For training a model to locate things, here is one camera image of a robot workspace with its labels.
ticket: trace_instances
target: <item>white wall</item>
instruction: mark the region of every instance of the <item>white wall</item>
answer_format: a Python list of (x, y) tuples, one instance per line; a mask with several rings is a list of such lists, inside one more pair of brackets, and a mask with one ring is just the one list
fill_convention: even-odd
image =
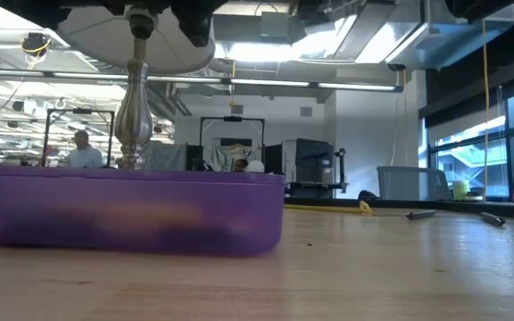
[(325, 102), (325, 118), (323, 121), (323, 138), (332, 144), (336, 143), (336, 92)]
[[(184, 95), (182, 100), (194, 114), (192, 117), (176, 119), (176, 144), (198, 144), (200, 117), (229, 116), (230, 98), (213, 96), (203, 98), (200, 95)], [(322, 140), (323, 105), (314, 98), (276, 97), (270, 100), (260, 96), (237, 96), (237, 104), (244, 106), (244, 118), (265, 119), (265, 144), (281, 144), (285, 140), (309, 138)], [(301, 107), (312, 107), (312, 117), (301, 117)], [(259, 122), (226, 123), (221, 120), (204, 122), (203, 145), (214, 143), (215, 138), (251, 138), (253, 145), (261, 143), (261, 124)]]
[(418, 109), (426, 104), (425, 83), (425, 72), (415, 71), (401, 94), (336, 92), (336, 148), (347, 151), (349, 183), (347, 193), (336, 197), (356, 198), (361, 190), (379, 194), (377, 167), (389, 166), (393, 154), (395, 166), (418, 166)]

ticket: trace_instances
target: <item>yellow cable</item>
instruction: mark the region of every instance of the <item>yellow cable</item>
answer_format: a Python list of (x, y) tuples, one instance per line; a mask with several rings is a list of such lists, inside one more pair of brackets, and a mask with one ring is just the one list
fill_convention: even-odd
[(408, 165), (408, 98), (406, 93), (406, 83), (408, 82), (408, 75), (406, 70), (403, 70), (403, 147), (406, 159), (406, 166)]
[(485, 168), (484, 168), (484, 176), (485, 176), (485, 190), (483, 191), (483, 201), (485, 202), (487, 198), (487, 187), (488, 185), (488, 176), (487, 176), (487, 154), (489, 153), (489, 130), (487, 128), (487, 123), (489, 122), (489, 69), (487, 64), (487, 30), (485, 26), (485, 20), (483, 23), (483, 72), (485, 78)]
[(25, 39), (21, 40), (21, 49), (25, 53), (36, 53), (36, 52), (42, 51), (43, 49), (46, 49), (49, 45), (51, 45), (51, 38), (49, 37), (49, 40), (47, 40), (46, 44), (44, 44), (43, 46), (40, 46), (39, 48), (37, 48), (37, 49), (25, 49), (25, 48), (23, 48), (23, 42), (24, 41), (25, 41)]
[(288, 210), (314, 210), (319, 212), (334, 212), (345, 214), (372, 214), (373, 211), (370, 206), (365, 202), (360, 202), (360, 207), (346, 208), (346, 207), (328, 207), (328, 206), (305, 206), (305, 205), (292, 205), (285, 204), (285, 209)]

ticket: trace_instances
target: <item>window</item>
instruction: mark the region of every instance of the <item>window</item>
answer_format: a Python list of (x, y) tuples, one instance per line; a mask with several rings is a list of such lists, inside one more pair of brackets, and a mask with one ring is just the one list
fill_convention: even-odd
[[(485, 188), (485, 143), (440, 151), (437, 156), (437, 168), (445, 172), (450, 186), (454, 181), (469, 181), (469, 188)], [(507, 149), (504, 139), (489, 142), (486, 194), (509, 195)]]
[(474, 187), (485, 189), (490, 201), (514, 200), (514, 96), (498, 101), (488, 114), (476, 111), (438, 123), (428, 129), (428, 139), (430, 164), (445, 173), (450, 186), (466, 181), (471, 192)]
[(492, 119), (487, 121), (486, 123), (476, 125), (472, 128), (468, 128), (455, 135), (451, 135), (443, 139), (440, 139), (437, 142), (435, 142), (435, 145), (441, 146), (445, 144), (458, 143), (473, 137), (484, 136), (485, 129), (487, 129), (487, 132), (489, 134), (502, 132), (503, 130), (505, 130), (505, 116), (497, 117), (496, 119)]

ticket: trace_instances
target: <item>glass window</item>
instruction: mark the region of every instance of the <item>glass window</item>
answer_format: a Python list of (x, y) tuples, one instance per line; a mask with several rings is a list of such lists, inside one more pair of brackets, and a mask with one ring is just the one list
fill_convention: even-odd
[[(485, 143), (452, 148), (437, 156), (437, 168), (445, 172), (450, 187), (453, 181), (469, 181), (469, 188), (485, 188)], [(487, 196), (509, 195), (504, 139), (489, 142), (487, 179)]]
[(489, 120), (486, 123), (476, 125), (472, 128), (468, 128), (458, 134), (440, 139), (437, 142), (435, 142), (435, 145), (441, 146), (444, 144), (458, 143), (469, 138), (484, 136), (485, 130), (487, 130), (489, 134), (498, 133), (505, 130), (505, 116), (497, 117), (496, 119)]

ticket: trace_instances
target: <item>fluorescent light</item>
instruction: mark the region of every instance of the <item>fluorescent light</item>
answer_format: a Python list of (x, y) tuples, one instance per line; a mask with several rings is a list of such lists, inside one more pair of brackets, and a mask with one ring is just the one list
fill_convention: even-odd
[(330, 45), (328, 45), (327, 50), (325, 50), (325, 57), (334, 55), (336, 53), (336, 50), (338, 50), (340, 45), (343, 43), (344, 38), (346, 37), (346, 35), (348, 35), (350, 29), (354, 25), (356, 18), (358, 18), (358, 16), (356, 14), (353, 14), (352, 16), (346, 18), (342, 23), (339, 23), (339, 21), (335, 23), (335, 28), (337, 25), (342, 25), (340, 26), (340, 29), (337, 28), (338, 31), (336, 32), (336, 37), (333, 39)]
[(0, 76), (41, 77), (44, 74), (41, 71), (32, 70), (0, 70)]
[(207, 77), (174, 77), (174, 76), (150, 76), (148, 81), (169, 81), (189, 84), (220, 84), (220, 78)]
[(101, 79), (101, 80), (126, 80), (127, 75), (112, 75), (99, 73), (81, 73), (81, 72), (53, 72), (57, 78), (84, 78), (84, 79)]
[(232, 85), (261, 85), (261, 86), (301, 86), (307, 87), (308, 81), (286, 81), (266, 79), (231, 79)]
[(87, 129), (87, 127), (85, 125), (75, 123), (75, 122), (68, 123), (67, 126), (71, 126), (72, 128), (75, 128), (78, 130), (86, 130)]
[(225, 47), (222, 44), (215, 44), (215, 53), (213, 53), (213, 58), (226, 58), (227, 53), (225, 52)]
[(261, 15), (263, 12), (289, 12), (289, 4), (281, 4), (277, 2), (230, 2), (222, 5), (213, 14), (231, 14), (231, 15)]
[(373, 90), (373, 91), (394, 91), (395, 86), (363, 85), (363, 84), (335, 84), (319, 83), (319, 88), (326, 89), (346, 89), (346, 90)]
[(295, 42), (291, 48), (298, 57), (306, 54), (322, 54), (325, 51), (326, 39), (335, 36), (336, 32), (334, 30), (317, 32)]
[(298, 56), (290, 45), (237, 43), (231, 47), (229, 58), (239, 62), (288, 62)]
[(384, 61), (389, 63), (392, 60), (394, 60), (398, 54), (400, 54), (402, 51), (406, 50), (408, 45), (410, 45), (412, 42), (414, 42), (419, 35), (421, 35), (424, 31), (427, 29), (427, 23), (422, 24), (419, 26), (418, 30), (414, 32), (409, 38), (407, 38), (401, 45), (399, 45), (395, 50), (392, 51), (385, 59)]
[(393, 51), (395, 43), (394, 28), (387, 23), (370, 39), (355, 62), (380, 63)]
[[(12, 132), (12, 131), (0, 131), (0, 136), (3, 137), (30, 137), (30, 138), (44, 138), (44, 133), (25, 133), (25, 132)], [(49, 138), (73, 138), (73, 134), (59, 134), (59, 133), (49, 133)], [(89, 135), (88, 139), (91, 143), (93, 142), (108, 142), (110, 137), (108, 136), (98, 136), (98, 135)], [(115, 144), (118, 142), (115, 136), (112, 137), (112, 142)]]

